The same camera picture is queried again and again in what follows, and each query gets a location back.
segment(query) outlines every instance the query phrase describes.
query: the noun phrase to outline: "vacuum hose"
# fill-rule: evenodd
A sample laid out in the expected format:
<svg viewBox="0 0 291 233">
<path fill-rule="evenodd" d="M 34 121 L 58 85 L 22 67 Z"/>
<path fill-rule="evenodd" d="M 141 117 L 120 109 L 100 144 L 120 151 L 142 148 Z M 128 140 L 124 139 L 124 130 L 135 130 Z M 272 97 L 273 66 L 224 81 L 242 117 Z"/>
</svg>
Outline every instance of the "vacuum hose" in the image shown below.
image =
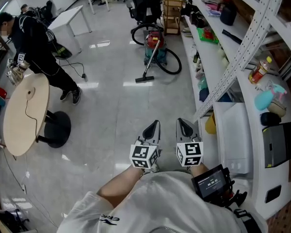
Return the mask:
<svg viewBox="0 0 291 233">
<path fill-rule="evenodd" d="M 161 33 L 161 30 L 160 30 L 159 26 L 157 26 L 157 25 L 155 25 L 155 24 L 152 24 L 152 23 L 144 23 L 144 24 L 139 25 L 137 28 L 135 28 L 135 29 L 131 32 L 131 37 L 132 37 L 132 40 L 133 40 L 134 42 L 136 42 L 138 45 L 144 46 L 144 43 L 141 43 L 141 42 L 139 42 L 139 41 L 137 41 L 137 40 L 135 39 L 135 33 L 136 33 L 136 31 L 137 31 L 138 29 L 145 28 L 145 27 L 147 27 L 147 28 L 148 28 L 148 27 L 156 28 L 156 29 L 158 30 L 158 32 L 159 32 L 159 36 L 160 36 L 159 40 L 161 41 L 161 39 L 162 39 L 162 33 Z M 166 51 L 169 52 L 169 53 L 171 53 L 171 54 L 176 58 L 176 60 L 177 60 L 178 63 L 179 63 L 179 69 L 178 69 L 177 71 L 175 71 L 175 72 L 172 72 L 172 71 L 167 70 L 164 66 L 162 66 L 162 65 L 160 64 L 160 62 L 158 61 L 158 59 L 157 59 L 157 55 L 158 55 L 158 53 L 159 53 L 158 51 L 155 53 L 155 56 L 154 56 L 154 58 L 153 58 L 154 61 L 155 61 L 155 63 L 160 67 L 160 69 L 162 69 L 164 72 L 166 72 L 166 73 L 168 73 L 168 74 L 176 75 L 176 74 L 180 73 L 181 70 L 182 70 L 182 64 L 181 64 L 181 61 L 180 61 L 179 57 L 178 57 L 174 52 L 172 52 L 170 49 L 168 49 L 168 48 L 166 48 Z"/>
</svg>

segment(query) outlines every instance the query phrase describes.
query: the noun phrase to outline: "vacuum floor nozzle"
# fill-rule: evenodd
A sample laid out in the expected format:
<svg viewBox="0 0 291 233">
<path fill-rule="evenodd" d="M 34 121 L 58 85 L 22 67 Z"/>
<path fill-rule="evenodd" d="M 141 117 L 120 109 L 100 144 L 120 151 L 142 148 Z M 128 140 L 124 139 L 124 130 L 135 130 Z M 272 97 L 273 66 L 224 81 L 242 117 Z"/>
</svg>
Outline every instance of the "vacuum floor nozzle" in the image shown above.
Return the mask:
<svg viewBox="0 0 291 233">
<path fill-rule="evenodd" d="M 154 77 L 153 76 L 149 76 L 149 77 L 138 78 L 138 79 L 136 79 L 136 83 L 148 82 L 150 80 L 154 80 Z"/>
</svg>

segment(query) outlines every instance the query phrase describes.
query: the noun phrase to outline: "black pants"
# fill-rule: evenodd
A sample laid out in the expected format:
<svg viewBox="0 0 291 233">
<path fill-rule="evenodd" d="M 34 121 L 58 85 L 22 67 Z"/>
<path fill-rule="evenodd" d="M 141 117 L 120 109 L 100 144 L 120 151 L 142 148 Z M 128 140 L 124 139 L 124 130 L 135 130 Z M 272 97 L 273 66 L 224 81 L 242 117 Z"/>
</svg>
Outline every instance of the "black pants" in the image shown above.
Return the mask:
<svg viewBox="0 0 291 233">
<path fill-rule="evenodd" d="M 50 85 L 62 90 L 75 91 L 78 89 L 73 79 L 56 63 L 53 55 L 44 54 L 43 56 L 43 58 L 32 60 L 30 69 L 34 73 L 44 73 Z"/>
</svg>

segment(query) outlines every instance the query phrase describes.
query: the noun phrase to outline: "man in black jacket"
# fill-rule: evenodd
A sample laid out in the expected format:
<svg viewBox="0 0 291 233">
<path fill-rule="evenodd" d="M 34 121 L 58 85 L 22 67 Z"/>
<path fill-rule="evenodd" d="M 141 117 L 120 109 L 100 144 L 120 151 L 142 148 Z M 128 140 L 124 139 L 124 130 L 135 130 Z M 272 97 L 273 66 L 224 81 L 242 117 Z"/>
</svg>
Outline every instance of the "man in black jacket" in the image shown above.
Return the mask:
<svg viewBox="0 0 291 233">
<path fill-rule="evenodd" d="M 81 89 L 72 78 L 57 64 L 48 46 L 48 37 L 44 25 L 32 17 L 13 17 L 9 13 L 0 13 L 0 34 L 10 36 L 16 48 L 17 56 L 25 53 L 25 60 L 34 73 L 44 73 L 49 84 L 63 90 L 60 100 L 73 94 L 73 104 L 81 99 Z"/>
</svg>

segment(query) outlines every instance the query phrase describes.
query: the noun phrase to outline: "table base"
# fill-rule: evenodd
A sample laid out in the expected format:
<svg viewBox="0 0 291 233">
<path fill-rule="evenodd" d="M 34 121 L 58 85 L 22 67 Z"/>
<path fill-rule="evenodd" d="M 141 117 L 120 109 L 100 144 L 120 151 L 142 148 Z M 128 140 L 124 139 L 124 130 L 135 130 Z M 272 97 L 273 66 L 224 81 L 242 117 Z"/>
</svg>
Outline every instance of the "table base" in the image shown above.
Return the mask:
<svg viewBox="0 0 291 233">
<path fill-rule="evenodd" d="M 70 117 L 65 112 L 57 111 L 51 113 L 48 111 L 45 118 L 44 137 L 38 136 L 38 140 L 56 149 L 67 142 L 70 132 Z"/>
</svg>

